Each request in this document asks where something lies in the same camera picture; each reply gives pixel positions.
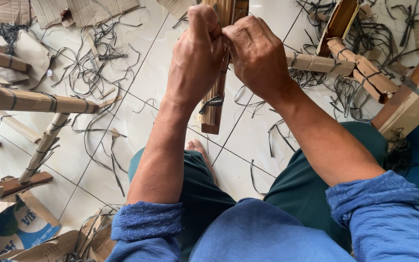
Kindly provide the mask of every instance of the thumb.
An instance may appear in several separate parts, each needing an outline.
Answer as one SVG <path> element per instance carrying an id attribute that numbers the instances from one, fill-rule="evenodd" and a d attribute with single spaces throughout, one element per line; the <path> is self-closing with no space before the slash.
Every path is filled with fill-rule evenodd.
<path id="1" fill-rule="evenodd" d="M 220 71 L 224 59 L 223 37 L 221 35 L 211 43 L 211 55 L 214 70 Z"/>

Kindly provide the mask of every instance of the person's left hand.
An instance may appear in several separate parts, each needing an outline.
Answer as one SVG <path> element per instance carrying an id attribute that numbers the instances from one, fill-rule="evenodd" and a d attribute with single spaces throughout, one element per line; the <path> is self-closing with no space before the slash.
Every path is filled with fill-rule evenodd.
<path id="1" fill-rule="evenodd" d="M 221 72 L 223 37 L 218 16 L 209 5 L 189 8 L 190 28 L 172 51 L 165 98 L 192 112 Z"/>

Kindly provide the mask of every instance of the white tile floor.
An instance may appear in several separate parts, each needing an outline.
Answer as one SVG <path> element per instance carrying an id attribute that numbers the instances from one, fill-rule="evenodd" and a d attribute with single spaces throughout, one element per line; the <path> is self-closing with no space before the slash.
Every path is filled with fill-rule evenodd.
<path id="1" fill-rule="evenodd" d="M 389 5 L 394 5 L 398 0 L 388 2 Z M 183 22 L 176 29 L 172 29 L 177 20 L 155 0 L 141 0 L 141 5 L 146 8 L 122 16 L 121 22 L 130 25 L 142 23 L 142 26 L 119 25 L 116 28 L 118 38 L 115 46 L 121 47 L 128 57 L 117 59 L 111 66 L 103 69 L 103 75 L 108 80 L 115 81 L 124 77 L 124 72 L 118 69 L 127 68 L 138 60 L 138 63 L 132 67 L 134 74 L 126 74 L 126 79 L 120 82 L 121 88 L 103 99 L 113 98 L 117 92 L 123 96 L 123 99 L 111 108 L 111 114 L 105 114 L 92 126 L 99 129 L 116 128 L 120 134 L 127 136 L 119 137 L 113 148 L 117 161 L 125 170 L 129 167 L 129 160 L 145 146 L 148 140 L 154 117 L 159 109 L 160 99 L 166 90 L 173 45 L 183 30 L 188 27 L 188 24 Z M 310 41 L 305 30 L 315 35 L 314 28 L 301 9 L 301 6 L 294 0 L 250 0 L 250 12 L 262 17 L 279 38 L 285 39 L 284 44 L 297 50 Z M 379 14 L 379 21 L 388 20 L 384 5 L 376 5 L 375 12 Z M 399 41 L 404 24 L 396 24 L 395 27 L 395 39 Z M 48 29 L 40 29 L 37 24 L 34 24 L 32 30 L 52 49 L 54 54 L 62 47 L 68 47 L 74 51 L 81 47 L 81 30 L 78 28 L 55 25 Z M 140 57 L 129 48 L 129 44 L 140 52 Z M 88 46 L 84 44 L 81 47 L 80 56 L 88 50 Z M 37 90 L 57 95 L 72 95 L 73 92 L 66 81 L 55 87 L 51 86 L 61 80 L 64 67 L 72 64 L 74 59 L 74 54 L 67 50 L 58 55 L 51 67 L 53 76 L 45 78 Z M 414 61 L 419 60 L 419 55 L 415 54 L 411 59 L 412 62 L 408 62 L 408 65 L 415 64 Z M 274 158 L 270 157 L 267 131 L 280 120 L 280 116 L 269 110 L 268 104 L 258 107 L 256 111 L 256 105 L 245 106 L 245 104 L 260 101 L 260 98 L 254 96 L 248 89 L 243 89 L 238 93 L 236 100 L 239 104 L 237 104 L 234 99 L 241 86 L 242 83 L 233 71 L 229 71 L 219 135 L 207 136 L 201 133 L 200 124 L 196 120 L 197 109 L 189 121 L 186 135 L 187 140 L 197 138 L 202 141 L 209 152 L 210 160 L 221 184 L 220 187 L 235 200 L 244 197 L 262 197 L 252 186 L 250 177 L 252 159 L 255 185 L 258 191 L 263 193 L 269 190 L 275 177 L 287 166 L 293 154 L 293 150 L 282 140 L 279 133 L 274 131 L 271 137 Z M 87 90 L 87 86 L 82 85 L 80 81 L 76 82 L 75 87 L 78 90 Z M 112 87 L 110 84 L 105 84 L 104 90 Z M 324 86 L 319 86 L 306 90 L 306 93 L 333 116 L 333 108 L 329 105 L 331 91 Z M 102 102 L 92 96 L 87 98 L 97 103 Z M 369 111 L 369 115 L 373 116 L 379 111 L 380 105 L 370 100 L 365 108 Z M 53 117 L 52 113 L 12 112 L 11 114 L 15 114 L 16 119 L 40 134 Z M 79 116 L 74 128 L 85 128 L 92 117 L 94 116 Z M 287 136 L 289 132 L 285 124 L 280 125 L 280 131 L 283 136 Z M 55 149 L 54 155 L 41 168 L 53 175 L 55 180 L 50 185 L 35 188 L 32 191 L 48 210 L 60 219 L 64 227 L 62 230 L 67 231 L 78 229 L 85 218 L 94 214 L 99 207 L 107 203 L 121 205 L 126 200 L 122 196 L 113 172 L 91 161 L 85 150 L 87 149 L 89 154 L 94 155 L 98 161 L 111 166 L 109 156 L 112 138 L 110 133 L 91 132 L 84 139 L 83 133 L 76 133 L 68 126 L 62 129 L 59 137 L 61 147 Z M 0 148 L 0 178 L 7 175 L 20 176 L 35 146 L 1 122 L 0 141 L 3 143 Z M 293 137 L 289 138 L 289 141 L 295 150 L 299 148 Z M 118 170 L 117 175 L 127 194 L 129 184 L 127 174 Z"/>

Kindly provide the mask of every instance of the person's right hand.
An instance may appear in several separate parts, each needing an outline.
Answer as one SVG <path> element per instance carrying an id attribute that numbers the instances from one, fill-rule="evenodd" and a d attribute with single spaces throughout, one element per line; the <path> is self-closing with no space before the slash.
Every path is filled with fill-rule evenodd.
<path id="1" fill-rule="evenodd" d="M 265 21 L 247 16 L 224 27 L 236 76 L 268 103 L 282 98 L 294 84 L 282 41 Z"/>

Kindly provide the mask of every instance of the hand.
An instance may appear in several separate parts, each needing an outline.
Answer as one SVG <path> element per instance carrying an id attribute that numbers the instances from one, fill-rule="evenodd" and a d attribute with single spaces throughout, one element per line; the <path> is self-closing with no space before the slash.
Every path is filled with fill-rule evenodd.
<path id="1" fill-rule="evenodd" d="M 292 85 L 282 41 L 265 21 L 247 16 L 224 27 L 236 76 L 268 103 L 282 98 Z"/>
<path id="2" fill-rule="evenodd" d="M 213 8 L 193 6 L 188 15 L 190 28 L 183 32 L 172 51 L 165 98 L 191 112 L 216 82 L 224 47 Z"/>

